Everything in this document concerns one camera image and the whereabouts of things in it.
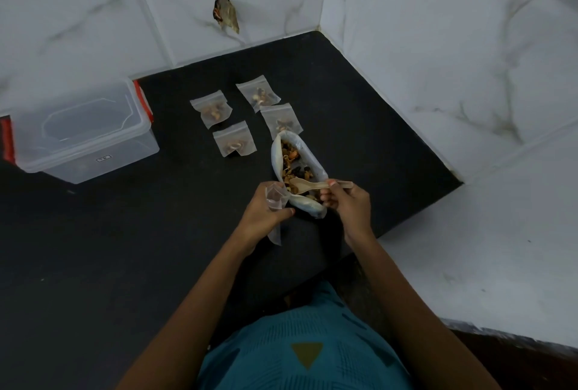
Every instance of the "plastic bag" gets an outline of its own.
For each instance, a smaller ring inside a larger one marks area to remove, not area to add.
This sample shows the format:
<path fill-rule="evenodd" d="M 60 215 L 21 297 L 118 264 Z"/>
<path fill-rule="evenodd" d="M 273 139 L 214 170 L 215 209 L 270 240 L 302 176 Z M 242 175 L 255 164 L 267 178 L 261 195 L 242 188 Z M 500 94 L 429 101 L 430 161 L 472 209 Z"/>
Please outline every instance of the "plastic bag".
<path fill-rule="evenodd" d="M 281 101 L 281 98 L 273 92 L 264 75 L 242 84 L 236 84 L 235 86 L 240 90 L 245 99 L 249 101 L 249 104 L 252 105 L 255 113 L 262 107 L 272 106 Z"/>
<path fill-rule="evenodd" d="M 206 128 L 223 122 L 231 116 L 233 109 L 227 104 L 227 98 L 221 91 L 191 100 L 192 108 L 200 112 L 200 118 Z"/>
<path fill-rule="evenodd" d="M 281 210 L 287 204 L 291 192 L 289 192 L 285 187 L 280 187 L 276 184 L 267 186 L 265 188 L 265 198 L 267 199 L 267 206 L 271 211 Z M 267 238 L 277 246 L 281 245 L 281 225 L 278 224 L 275 228 L 269 232 Z"/>
<path fill-rule="evenodd" d="M 215 142 L 223 157 L 236 151 L 242 156 L 255 153 L 256 146 L 245 121 L 231 125 L 225 130 L 213 132 Z"/>
<path fill-rule="evenodd" d="M 311 168 L 314 178 L 311 181 L 326 181 L 329 176 L 319 163 L 311 150 L 307 148 L 307 145 L 303 140 L 293 132 L 284 130 L 280 132 L 271 146 L 271 165 L 275 171 L 278 181 L 283 182 L 283 152 L 281 151 L 281 139 L 289 142 L 293 145 L 300 154 L 300 163 Z M 293 195 L 289 197 L 289 202 L 295 206 L 297 209 L 301 209 L 310 214 L 313 218 L 321 219 L 327 214 L 327 208 L 321 203 L 307 198 L 303 195 Z"/>
<path fill-rule="evenodd" d="M 269 127 L 272 139 L 275 139 L 284 130 L 289 130 L 296 135 L 303 131 L 297 116 L 295 116 L 293 107 L 289 103 L 281 104 L 280 106 L 263 107 L 261 114 L 267 127 Z"/>

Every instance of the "cloth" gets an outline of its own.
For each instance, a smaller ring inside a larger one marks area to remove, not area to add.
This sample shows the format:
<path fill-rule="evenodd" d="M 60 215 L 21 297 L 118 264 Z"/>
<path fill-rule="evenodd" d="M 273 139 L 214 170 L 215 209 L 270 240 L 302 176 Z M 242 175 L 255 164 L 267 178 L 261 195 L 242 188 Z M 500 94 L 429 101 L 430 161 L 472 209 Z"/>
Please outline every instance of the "cloth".
<path fill-rule="evenodd" d="M 413 389 L 391 346 L 359 320 L 329 282 L 311 304 L 263 317 L 209 352 L 199 390 Z"/>

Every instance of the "kitchen counter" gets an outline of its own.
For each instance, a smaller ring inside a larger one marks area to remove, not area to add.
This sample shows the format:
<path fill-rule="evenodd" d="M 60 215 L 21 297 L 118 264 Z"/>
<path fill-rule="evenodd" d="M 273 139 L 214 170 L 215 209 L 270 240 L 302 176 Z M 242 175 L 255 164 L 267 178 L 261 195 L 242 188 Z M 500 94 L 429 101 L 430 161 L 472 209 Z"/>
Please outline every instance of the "kitchen counter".
<path fill-rule="evenodd" d="M 291 103 L 328 174 L 372 197 L 377 236 L 459 186 L 319 32 L 139 80 L 160 152 L 80 185 L 0 165 L 0 388 L 114 385 L 274 180 L 271 135 L 235 83 L 264 74 Z M 221 89 L 231 117 L 206 129 L 189 100 Z M 223 158 L 212 132 L 245 120 L 257 152 Z M 350 253 L 339 219 L 304 212 L 243 263 L 222 325 Z"/>

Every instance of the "transparent plastic box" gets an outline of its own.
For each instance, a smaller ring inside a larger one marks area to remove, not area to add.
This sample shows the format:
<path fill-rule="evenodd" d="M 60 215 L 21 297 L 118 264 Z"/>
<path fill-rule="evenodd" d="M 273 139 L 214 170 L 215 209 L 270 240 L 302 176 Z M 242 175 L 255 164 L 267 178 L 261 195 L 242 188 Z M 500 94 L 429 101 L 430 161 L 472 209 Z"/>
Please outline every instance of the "transparent plastic box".
<path fill-rule="evenodd" d="M 138 83 L 122 80 L 11 112 L 16 164 L 81 183 L 158 151 Z"/>

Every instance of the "wooden spoon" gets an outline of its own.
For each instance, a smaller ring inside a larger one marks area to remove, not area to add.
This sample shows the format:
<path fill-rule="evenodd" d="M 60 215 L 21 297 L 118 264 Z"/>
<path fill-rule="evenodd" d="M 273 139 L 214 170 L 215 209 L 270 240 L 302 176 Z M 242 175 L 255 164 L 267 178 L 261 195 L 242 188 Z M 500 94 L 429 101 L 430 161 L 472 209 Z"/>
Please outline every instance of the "wooden spoon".
<path fill-rule="evenodd" d="M 353 187 L 352 181 L 337 180 L 337 183 L 339 183 L 339 186 L 341 186 L 343 189 L 351 189 Z M 299 195 L 300 193 L 304 193 L 312 189 L 329 189 L 329 184 L 324 181 L 312 182 L 299 177 L 293 177 L 291 180 L 289 180 L 289 184 L 297 188 L 297 194 L 294 195 Z"/>

